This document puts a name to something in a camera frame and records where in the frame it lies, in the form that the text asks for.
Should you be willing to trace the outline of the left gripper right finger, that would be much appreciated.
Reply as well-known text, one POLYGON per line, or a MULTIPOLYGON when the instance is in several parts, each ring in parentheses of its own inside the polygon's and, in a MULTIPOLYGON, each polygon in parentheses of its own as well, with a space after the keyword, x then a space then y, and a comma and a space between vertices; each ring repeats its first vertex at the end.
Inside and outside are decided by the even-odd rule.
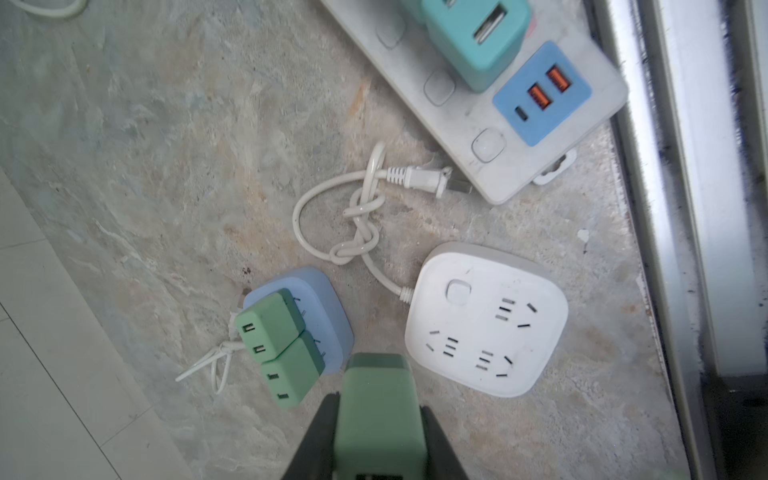
POLYGON ((426 478, 429 480, 468 480, 468 475, 432 409, 421 407, 427 447, 426 478))

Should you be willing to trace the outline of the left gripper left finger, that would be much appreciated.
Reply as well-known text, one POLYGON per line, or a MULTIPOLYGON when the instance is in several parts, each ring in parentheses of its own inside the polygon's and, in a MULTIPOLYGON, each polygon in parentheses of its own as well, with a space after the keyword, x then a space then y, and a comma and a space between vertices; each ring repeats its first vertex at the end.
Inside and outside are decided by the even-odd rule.
POLYGON ((282 480, 331 480, 334 472, 334 438, 340 394, 325 396, 313 417, 282 480))

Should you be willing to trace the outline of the white long power strip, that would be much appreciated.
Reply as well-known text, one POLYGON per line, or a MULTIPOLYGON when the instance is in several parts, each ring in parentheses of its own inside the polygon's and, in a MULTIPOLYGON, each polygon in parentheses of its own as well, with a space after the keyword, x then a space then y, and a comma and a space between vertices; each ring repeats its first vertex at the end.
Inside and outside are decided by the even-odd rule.
POLYGON ((483 198, 503 204, 626 103, 628 87, 556 1, 534 1, 515 60, 473 92, 397 1, 327 1, 326 9, 483 198))

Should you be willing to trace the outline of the light green plug adapter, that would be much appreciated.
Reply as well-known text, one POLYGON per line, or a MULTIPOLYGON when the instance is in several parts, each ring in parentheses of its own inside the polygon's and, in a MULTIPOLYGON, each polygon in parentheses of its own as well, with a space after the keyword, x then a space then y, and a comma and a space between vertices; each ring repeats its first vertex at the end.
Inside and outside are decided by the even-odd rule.
POLYGON ((426 436, 416 384, 399 354, 350 357, 334 435, 338 479, 424 479, 426 436))

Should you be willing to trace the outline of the teal blue plug adapter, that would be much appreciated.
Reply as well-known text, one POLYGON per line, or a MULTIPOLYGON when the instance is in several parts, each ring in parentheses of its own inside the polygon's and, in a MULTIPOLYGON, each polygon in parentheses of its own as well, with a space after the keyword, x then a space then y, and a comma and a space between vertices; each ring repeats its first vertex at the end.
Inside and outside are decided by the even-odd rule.
POLYGON ((533 17, 526 0, 428 0, 422 11, 432 43, 477 93, 514 61, 533 17))

